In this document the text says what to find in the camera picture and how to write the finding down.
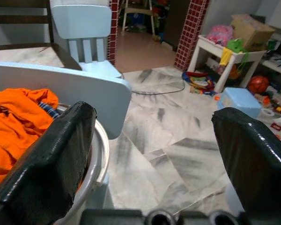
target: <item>chair backrest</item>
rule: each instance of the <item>chair backrest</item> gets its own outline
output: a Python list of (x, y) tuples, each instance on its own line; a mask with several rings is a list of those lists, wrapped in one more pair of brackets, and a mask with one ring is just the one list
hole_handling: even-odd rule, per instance
[(77, 41), (82, 40), (84, 59), (92, 62), (91, 39), (96, 40), (97, 60), (106, 59), (104, 38), (111, 32), (111, 9), (98, 5), (63, 5), (51, 0), (51, 10), (57, 32), (67, 39), (71, 56), (78, 62)]
[(47, 15), (0, 15), (0, 24), (48, 24), (50, 42), (54, 42), (49, 0), (0, 0), (0, 7), (46, 8)]

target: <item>green toy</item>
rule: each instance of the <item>green toy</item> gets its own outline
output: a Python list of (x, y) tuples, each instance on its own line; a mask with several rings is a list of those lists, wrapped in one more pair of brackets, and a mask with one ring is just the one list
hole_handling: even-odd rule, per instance
[(230, 40), (227, 44), (227, 48), (232, 50), (235, 53), (245, 52), (246, 50), (243, 49), (243, 40), (241, 38)]

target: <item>plastic box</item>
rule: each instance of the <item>plastic box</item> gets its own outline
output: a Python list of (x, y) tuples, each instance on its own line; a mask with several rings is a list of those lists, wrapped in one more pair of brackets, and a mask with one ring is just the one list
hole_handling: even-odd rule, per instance
[(254, 96), (244, 88), (225, 88), (218, 108), (233, 107), (256, 119), (261, 111), (261, 105)]

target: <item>orange shirt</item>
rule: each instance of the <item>orange shirt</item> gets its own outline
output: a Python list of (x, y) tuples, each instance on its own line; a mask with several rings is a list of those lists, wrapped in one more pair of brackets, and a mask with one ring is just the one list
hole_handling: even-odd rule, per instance
[(0, 183), (25, 150), (53, 122), (38, 106), (44, 102), (58, 106), (57, 96), (49, 89), (6, 89), (0, 91)]

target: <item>light blue chair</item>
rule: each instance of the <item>light blue chair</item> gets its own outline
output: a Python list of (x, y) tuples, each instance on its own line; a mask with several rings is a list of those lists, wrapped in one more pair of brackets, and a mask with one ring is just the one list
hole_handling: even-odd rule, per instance
[[(57, 32), (68, 40), (71, 56), (83, 71), (119, 78), (121, 73), (106, 59), (104, 43), (111, 32), (111, 9), (99, 5), (65, 5), (51, 0), (51, 9)], [(79, 60), (77, 41), (82, 41), (84, 61)]]

